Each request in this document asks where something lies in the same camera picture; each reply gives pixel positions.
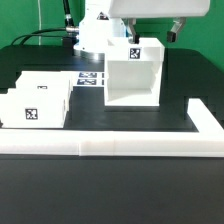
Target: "black cable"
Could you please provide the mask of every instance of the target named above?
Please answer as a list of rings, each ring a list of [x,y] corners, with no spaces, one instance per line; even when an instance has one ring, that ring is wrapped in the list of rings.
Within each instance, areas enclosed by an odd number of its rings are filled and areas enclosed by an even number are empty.
[[[65,27],[59,27],[59,28],[51,28],[51,29],[43,29],[43,30],[37,30],[31,34],[23,35],[25,38],[20,42],[20,45],[23,45],[27,40],[29,40],[32,36],[35,36],[35,34],[41,34],[41,33],[49,33],[49,32],[57,32],[57,31],[66,31]]]
[[[43,35],[43,34],[26,34],[26,35],[22,35],[22,36],[19,36],[19,37],[15,38],[15,39],[12,41],[11,45],[14,45],[14,43],[15,43],[17,40],[19,40],[19,39],[21,39],[21,38],[23,38],[23,37],[28,37],[28,38],[30,38],[30,37],[60,37],[60,38],[62,38],[62,37],[64,37],[64,36],[58,36],[58,35]]]
[[[68,0],[63,0],[63,3],[64,3],[65,14],[71,14]]]
[[[64,5],[64,11],[65,11],[65,26],[74,26],[74,21],[72,19],[71,13],[70,13],[70,7],[68,0],[63,0]]]

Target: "black table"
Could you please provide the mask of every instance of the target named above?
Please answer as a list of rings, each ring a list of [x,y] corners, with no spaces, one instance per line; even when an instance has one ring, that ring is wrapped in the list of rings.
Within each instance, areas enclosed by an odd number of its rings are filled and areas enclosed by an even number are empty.
[[[9,46],[0,65],[2,93],[22,70],[103,70],[62,47]],[[223,84],[223,73],[198,52],[166,50],[159,111],[105,112],[102,89],[77,88],[64,129],[196,131],[189,97],[201,98],[223,125]],[[0,217],[4,224],[222,224],[224,160],[1,155]]]

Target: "white bin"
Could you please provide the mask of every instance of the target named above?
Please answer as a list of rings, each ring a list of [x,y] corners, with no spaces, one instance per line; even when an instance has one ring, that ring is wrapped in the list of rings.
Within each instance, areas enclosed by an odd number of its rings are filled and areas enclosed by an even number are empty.
[[[156,38],[108,40],[105,55],[105,106],[158,107],[164,46]]]

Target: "green wall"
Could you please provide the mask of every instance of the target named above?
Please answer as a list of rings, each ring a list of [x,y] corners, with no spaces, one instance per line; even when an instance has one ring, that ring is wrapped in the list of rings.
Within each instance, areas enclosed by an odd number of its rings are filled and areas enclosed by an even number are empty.
[[[64,26],[62,0],[40,0],[42,28]],[[70,0],[75,23],[84,16],[84,0]],[[189,18],[178,42],[168,44],[166,32],[172,27],[171,19],[138,20],[136,30],[145,37],[158,37],[169,48],[195,49],[224,71],[224,1],[211,0],[211,9],[203,18]],[[38,30],[38,0],[1,0],[0,48],[17,36]],[[32,38],[30,44],[38,44]],[[59,39],[42,38],[42,44],[60,44]]]

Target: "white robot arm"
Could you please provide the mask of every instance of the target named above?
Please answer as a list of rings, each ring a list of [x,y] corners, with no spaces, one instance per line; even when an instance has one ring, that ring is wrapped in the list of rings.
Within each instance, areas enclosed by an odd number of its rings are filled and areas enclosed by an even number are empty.
[[[127,31],[136,43],[133,28],[136,18],[177,17],[167,38],[169,42],[175,42],[186,17],[204,16],[209,7],[210,0],[86,0],[75,53],[82,52],[84,56],[93,53],[94,58],[104,52],[108,38],[125,37]]]

